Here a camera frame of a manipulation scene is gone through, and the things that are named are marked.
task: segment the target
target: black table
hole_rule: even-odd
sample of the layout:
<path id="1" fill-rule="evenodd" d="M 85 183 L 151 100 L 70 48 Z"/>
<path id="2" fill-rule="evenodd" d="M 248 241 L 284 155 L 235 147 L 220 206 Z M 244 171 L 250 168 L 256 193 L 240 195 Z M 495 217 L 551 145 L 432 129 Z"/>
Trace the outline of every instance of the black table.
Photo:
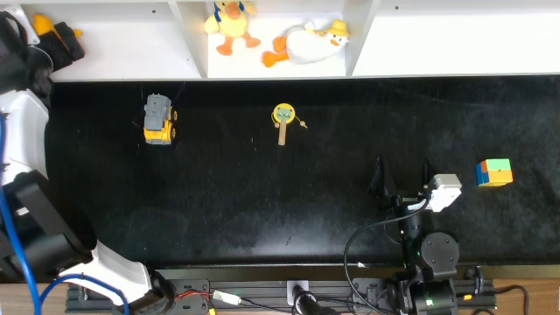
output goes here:
<path id="1" fill-rule="evenodd" d="M 556 76 L 56 84 L 47 170 L 131 260 L 328 264 L 385 219 L 367 194 L 376 156 L 415 190 L 427 157 L 463 184 L 436 219 L 461 263 L 559 263 L 559 88 Z M 151 93 L 174 100 L 176 146 L 144 143 Z M 280 102 L 309 126 L 290 124 L 285 147 L 270 120 Z M 509 158 L 514 183 L 478 188 L 486 158 Z M 379 228 L 350 261 L 402 265 L 401 250 Z"/>

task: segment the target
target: toy truck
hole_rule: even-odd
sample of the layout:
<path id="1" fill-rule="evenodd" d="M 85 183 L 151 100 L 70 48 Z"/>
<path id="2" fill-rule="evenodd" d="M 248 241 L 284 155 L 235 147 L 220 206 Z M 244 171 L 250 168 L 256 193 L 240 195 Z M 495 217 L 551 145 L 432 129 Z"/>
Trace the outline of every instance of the toy truck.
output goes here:
<path id="1" fill-rule="evenodd" d="M 143 110 L 143 135 L 147 144 L 171 144 L 177 136 L 174 124 L 179 118 L 171 100 L 160 94 L 148 96 Z"/>

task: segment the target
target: colorful cube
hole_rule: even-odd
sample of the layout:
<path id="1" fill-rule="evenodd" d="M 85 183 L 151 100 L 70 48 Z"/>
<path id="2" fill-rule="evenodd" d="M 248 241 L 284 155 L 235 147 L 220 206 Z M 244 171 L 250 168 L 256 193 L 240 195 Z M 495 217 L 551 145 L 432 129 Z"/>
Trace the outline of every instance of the colorful cube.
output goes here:
<path id="1" fill-rule="evenodd" d="M 509 158 L 492 158 L 476 164 L 479 186 L 504 186 L 514 181 Z"/>

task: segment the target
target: plush toy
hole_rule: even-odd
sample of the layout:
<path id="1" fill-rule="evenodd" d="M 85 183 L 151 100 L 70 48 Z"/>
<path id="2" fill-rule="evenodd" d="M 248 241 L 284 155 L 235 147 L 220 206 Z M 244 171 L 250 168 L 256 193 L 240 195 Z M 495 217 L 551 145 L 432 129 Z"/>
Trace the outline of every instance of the plush toy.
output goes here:
<path id="1" fill-rule="evenodd" d="M 257 47 L 261 44 L 261 40 L 251 37 L 247 32 L 249 28 L 248 14 L 256 14 L 256 7 L 253 3 L 247 1 L 219 1 L 213 4 L 214 13 L 204 23 L 204 30 L 208 34 L 220 31 L 225 37 L 224 45 L 216 47 L 218 53 L 229 56 L 232 54 L 231 46 L 234 39 L 243 37 L 247 43 L 247 47 Z"/>
<path id="2" fill-rule="evenodd" d="M 291 27 L 286 36 L 274 39 L 273 52 L 262 55 L 266 67 L 274 66 L 278 61 L 290 60 L 299 65 L 310 64 L 335 56 L 346 46 L 350 39 L 347 24 L 335 20 L 325 31 L 316 31 L 313 22 L 304 27 Z"/>

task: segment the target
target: blue cable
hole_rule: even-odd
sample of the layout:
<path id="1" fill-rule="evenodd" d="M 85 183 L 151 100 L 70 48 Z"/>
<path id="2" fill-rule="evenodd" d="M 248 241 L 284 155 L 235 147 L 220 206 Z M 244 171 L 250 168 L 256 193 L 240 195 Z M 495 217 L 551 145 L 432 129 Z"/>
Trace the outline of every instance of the blue cable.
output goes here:
<path id="1" fill-rule="evenodd" d="M 43 304 L 45 302 L 46 296 L 49 295 L 49 292 L 52 289 L 54 289 L 55 286 L 65 282 L 66 280 L 70 280 L 70 279 L 86 280 L 86 281 L 89 281 L 90 283 L 97 284 L 97 285 L 101 286 L 102 288 L 105 288 L 105 289 L 115 293 L 116 295 L 118 295 L 122 299 L 122 305 L 124 305 L 124 315 L 129 315 L 130 314 L 129 303 L 126 301 L 126 297 L 124 297 L 122 292 L 120 292 L 119 290 L 115 289 L 114 287 L 104 283 L 103 281 L 97 280 L 94 277 L 86 276 L 86 275 L 75 275 L 75 274 L 74 275 L 66 275 L 66 276 L 61 276 L 60 278 L 54 280 L 54 282 L 49 284 L 49 286 L 47 286 L 46 289 L 41 294 L 41 304 Z"/>
<path id="2" fill-rule="evenodd" d="M 6 145 L 6 120 L 2 116 L 0 117 L 0 185 L 2 183 L 2 167 L 4 165 L 4 149 Z M 0 189 L 0 209 L 2 210 L 3 225 L 10 238 L 11 246 L 14 248 L 19 264 L 21 265 L 21 270 L 24 273 L 27 285 L 29 285 L 29 292 L 31 293 L 31 300 L 33 301 L 33 308 L 35 309 L 35 315 L 41 314 L 41 302 L 39 299 L 39 290 L 37 290 L 37 283 L 35 282 L 35 277 L 33 276 L 32 268 L 25 257 L 24 248 L 21 246 L 21 241 L 18 238 L 18 232 L 14 226 L 14 221 L 11 218 L 10 209 L 8 208 L 8 202 L 4 196 L 4 188 Z"/>

